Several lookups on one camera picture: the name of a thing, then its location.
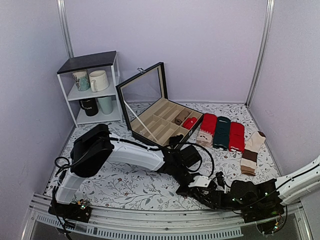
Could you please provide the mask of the black white striped sock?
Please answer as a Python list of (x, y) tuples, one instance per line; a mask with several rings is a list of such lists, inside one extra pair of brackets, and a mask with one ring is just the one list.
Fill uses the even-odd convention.
[(198, 187), (199, 196), (201, 199), (208, 202), (213, 202), (220, 197), (215, 188)]

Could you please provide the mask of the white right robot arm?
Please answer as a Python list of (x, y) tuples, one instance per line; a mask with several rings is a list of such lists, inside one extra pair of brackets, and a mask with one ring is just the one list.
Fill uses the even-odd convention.
[(269, 218), (278, 210), (320, 186), (320, 158), (291, 174), (254, 184), (251, 181), (235, 180), (229, 192), (216, 191), (210, 187), (207, 176), (197, 175), (190, 187), (198, 188), (197, 200), (211, 208), (221, 210), (259, 209), (262, 218)]

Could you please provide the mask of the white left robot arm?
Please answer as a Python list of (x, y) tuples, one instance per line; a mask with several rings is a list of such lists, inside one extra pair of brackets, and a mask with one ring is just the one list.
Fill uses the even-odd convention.
[(210, 177), (187, 166), (189, 161), (200, 161), (198, 145), (188, 142), (179, 150), (179, 143), (152, 148), (112, 134), (106, 124), (98, 124), (75, 140), (70, 161), (59, 165), (63, 178), (53, 194), (55, 209), (63, 216), (74, 213), (71, 203), (82, 182), (95, 176), (105, 162), (124, 163), (172, 176), (179, 184), (177, 194), (189, 196), (206, 205), (213, 203), (211, 195), (217, 185)]

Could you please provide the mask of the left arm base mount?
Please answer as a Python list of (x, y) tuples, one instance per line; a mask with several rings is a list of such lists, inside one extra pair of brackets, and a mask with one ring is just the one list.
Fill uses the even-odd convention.
[(63, 219), (88, 223), (91, 217), (92, 208), (89, 206), (89, 202), (84, 199), (80, 199), (77, 202), (72, 202), (70, 204), (57, 203), (56, 200), (52, 200), (48, 213)]

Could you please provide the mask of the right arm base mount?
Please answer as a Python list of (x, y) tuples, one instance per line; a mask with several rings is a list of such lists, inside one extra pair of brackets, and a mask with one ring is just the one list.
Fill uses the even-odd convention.
[(256, 222), (257, 230), (264, 236), (279, 232), (288, 219), (288, 207), (254, 210), (252, 206), (240, 213), (245, 223)]

